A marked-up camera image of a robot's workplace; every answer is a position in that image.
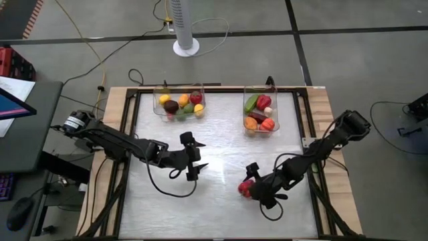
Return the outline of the black computer mouse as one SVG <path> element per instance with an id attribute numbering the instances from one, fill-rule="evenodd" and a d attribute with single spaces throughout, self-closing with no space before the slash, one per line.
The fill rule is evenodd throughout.
<path id="1" fill-rule="evenodd" d="M 8 213 L 6 221 L 7 229 L 10 231 L 18 231 L 22 229 L 32 207 L 33 200 L 30 197 L 19 199 Z"/>

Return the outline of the white tower fan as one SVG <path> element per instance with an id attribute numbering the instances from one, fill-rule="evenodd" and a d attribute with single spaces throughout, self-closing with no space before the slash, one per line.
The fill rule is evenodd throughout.
<path id="1" fill-rule="evenodd" d="M 177 40 L 173 44 L 176 55 L 184 58 L 195 56 L 199 42 L 193 37 L 189 0 L 169 0 L 173 27 Z"/>

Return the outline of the purple-lit keyboard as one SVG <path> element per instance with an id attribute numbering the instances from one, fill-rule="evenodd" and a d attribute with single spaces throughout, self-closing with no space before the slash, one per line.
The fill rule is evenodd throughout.
<path id="1" fill-rule="evenodd" d="M 13 173 L 0 173 L 0 202 L 11 199 L 15 185 L 15 175 Z"/>

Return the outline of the red bell pepper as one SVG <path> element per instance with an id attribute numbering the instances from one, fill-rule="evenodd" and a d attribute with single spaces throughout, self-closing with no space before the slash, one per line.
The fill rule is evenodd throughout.
<path id="1" fill-rule="evenodd" d="M 261 94 L 257 98 L 256 108 L 260 111 L 264 111 L 265 108 L 270 107 L 272 99 L 270 96 Z"/>
<path id="2" fill-rule="evenodd" d="M 246 181 L 243 181 L 242 183 L 240 183 L 238 185 L 238 192 L 243 197 L 246 197 L 246 198 L 251 197 L 249 189 L 252 187 L 253 184 L 254 184 L 254 180 L 252 180 L 252 179 L 248 179 Z"/>

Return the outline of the green cucumber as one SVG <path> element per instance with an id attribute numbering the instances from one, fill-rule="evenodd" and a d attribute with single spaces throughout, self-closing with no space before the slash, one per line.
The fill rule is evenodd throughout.
<path id="1" fill-rule="evenodd" d="M 253 94 L 244 102 L 243 110 L 245 113 L 249 113 L 255 108 L 258 98 L 258 94 Z"/>

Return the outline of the dark brown avocado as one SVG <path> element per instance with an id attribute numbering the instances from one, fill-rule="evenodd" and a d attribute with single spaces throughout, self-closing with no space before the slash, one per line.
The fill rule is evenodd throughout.
<path id="1" fill-rule="evenodd" d="M 167 100 L 163 104 L 163 108 L 164 108 L 165 112 L 167 112 L 169 114 L 175 114 L 176 111 L 178 111 L 178 109 L 180 109 L 180 106 L 179 106 L 179 103 L 174 101 L 174 100 Z"/>

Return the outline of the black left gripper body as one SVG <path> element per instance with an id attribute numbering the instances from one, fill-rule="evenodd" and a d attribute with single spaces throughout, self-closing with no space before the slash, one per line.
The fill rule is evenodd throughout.
<path id="1" fill-rule="evenodd" d="M 180 151 L 166 151 L 159 153 L 159 167 L 184 170 L 193 162 L 201 160 L 199 148 L 186 148 Z"/>

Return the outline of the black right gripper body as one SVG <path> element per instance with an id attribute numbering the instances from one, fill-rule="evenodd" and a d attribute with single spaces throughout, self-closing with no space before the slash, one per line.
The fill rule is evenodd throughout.
<path id="1" fill-rule="evenodd" d="M 250 194 L 251 198 L 261 198 L 262 196 L 274 195 L 280 189 L 288 191 L 291 188 L 292 184 L 288 176 L 280 169 L 268 175 L 260 176 L 250 188 Z"/>

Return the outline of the red crate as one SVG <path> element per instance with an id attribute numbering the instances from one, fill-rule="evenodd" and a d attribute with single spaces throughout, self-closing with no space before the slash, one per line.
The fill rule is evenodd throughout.
<path id="1" fill-rule="evenodd" d="M 0 48 L 0 76 L 36 81 L 36 71 L 33 65 L 13 48 Z"/>

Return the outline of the dark grey desk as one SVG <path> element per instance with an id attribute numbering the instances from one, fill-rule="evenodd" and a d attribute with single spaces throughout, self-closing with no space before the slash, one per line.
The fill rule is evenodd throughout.
<path id="1" fill-rule="evenodd" d="M 35 84 L 26 103 L 37 114 L 15 119 L 0 138 L 0 173 L 29 173 L 37 169 L 62 86 L 61 82 Z"/>

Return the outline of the black rig frame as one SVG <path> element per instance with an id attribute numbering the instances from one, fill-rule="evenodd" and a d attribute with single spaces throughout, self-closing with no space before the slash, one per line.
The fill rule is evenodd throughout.
<path id="1" fill-rule="evenodd" d="M 201 163 L 207 163 L 197 182 L 184 175 L 170 179 L 167 169 L 146 166 L 137 159 L 116 165 L 97 153 L 92 164 L 96 178 L 89 206 L 100 212 L 121 177 L 124 193 L 113 205 L 100 233 L 120 241 L 152 238 L 315 238 L 335 232 L 332 218 L 310 190 L 307 180 L 288 192 L 280 210 L 261 212 L 259 204 L 244 198 L 237 187 L 245 177 L 245 168 L 257 162 L 262 173 L 272 170 L 280 153 L 301 153 L 302 139 L 318 135 L 325 128 L 317 114 L 332 118 L 322 87 L 281 87 L 278 94 L 280 129 L 268 137 L 250 137 L 243 129 L 243 87 L 208 86 L 207 108 L 203 118 L 183 122 L 166 121 L 153 112 L 150 87 L 112 88 L 106 103 L 104 122 L 115 129 L 145 139 L 168 143 L 180 149 L 179 137 L 191 131 L 205 144 Z"/>

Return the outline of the dark purple eggplant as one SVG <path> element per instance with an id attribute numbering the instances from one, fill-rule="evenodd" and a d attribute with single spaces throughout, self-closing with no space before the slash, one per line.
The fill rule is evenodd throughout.
<path id="1" fill-rule="evenodd" d="M 257 123 L 260 125 L 265 119 L 267 119 L 267 116 L 260 114 L 258 112 L 249 112 L 248 117 L 254 118 Z"/>

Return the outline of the yellow-orange pepper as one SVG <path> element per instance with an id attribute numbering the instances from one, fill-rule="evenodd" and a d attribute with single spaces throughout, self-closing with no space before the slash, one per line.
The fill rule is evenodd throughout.
<path id="1" fill-rule="evenodd" d="M 258 123 L 253 117 L 247 116 L 244 118 L 244 127 L 247 130 L 256 131 L 258 130 Z"/>

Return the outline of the black floor device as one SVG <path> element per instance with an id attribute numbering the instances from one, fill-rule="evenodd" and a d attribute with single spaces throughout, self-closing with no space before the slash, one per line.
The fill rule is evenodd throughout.
<path id="1" fill-rule="evenodd" d="M 422 129 L 428 126 L 428 93 L 419 97 L 417 100 L 406 104 L 402 111 L 416 120 L 416 123 L 397 129 L 401 137 L 407 137 L 413 133 L 421 132 Z"/>

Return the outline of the clear plastic basket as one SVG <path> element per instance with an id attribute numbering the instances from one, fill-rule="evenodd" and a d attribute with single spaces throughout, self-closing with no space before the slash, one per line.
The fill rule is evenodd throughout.
<path id="1" fill-rule="evenodd" d="M 268 118 L 272 118 L 276 125 L 273 131 L 261 131 L 259 130 L 259 124 L 258 124 L 258 130 L 256 131 L 250 131 L 247 130 L 244 127 L 244 118 L 248 116 L 248 113 L 245 113 L 243 110 L 243 129 L 246 135 L 250 136 L 250 137 L 268 137 L 270 135 L 272 135 L 274 132 L 278 131 L 280 129 L 280 122 L 279 122 L 279 117 L 278 117 L 278 90 L 275 86 L 266 86 L 266 85 L 259 85 L 259 86 L 245 86 L 243 89 L 243 105 L 244 102 L 253 94 L 265 94 L 271 97 L 272 99 L 272 103 L 270 105 L 270 107 L 273 109 L 273 114 L 268 117 Z M 251 111 L 251 112 L 258 112 L 260 114 L 264 114 L 263 111 L 260 111 L 255 108 Z"/>
<path id="2" fill-rule="evenodd" d="M 178 102 L 179 97 L 182 94 L 188 94 L 189 97 L 193 91 L 200 91 L 203 93 L 203 101 L 202 105 L 204 106 L 204 110 L 206 107 L 206 98 L 205 98 L 205 88 L 203 84 L 186 84 L 186 85 L 167 85 L 156 86 L 153 90 L 153 112 L 161 117 L 165 121 L 187 121 L 190 119 L 196 119 L 197 117 L 193 113 L 184 113 L 183 109 L 180 107 L 175 114 L 169 114 L 165 112 L 163 105 L 158 103 L 158 98 L 163 94 L 169 94 L 171 96 L 171 100 Z"/>

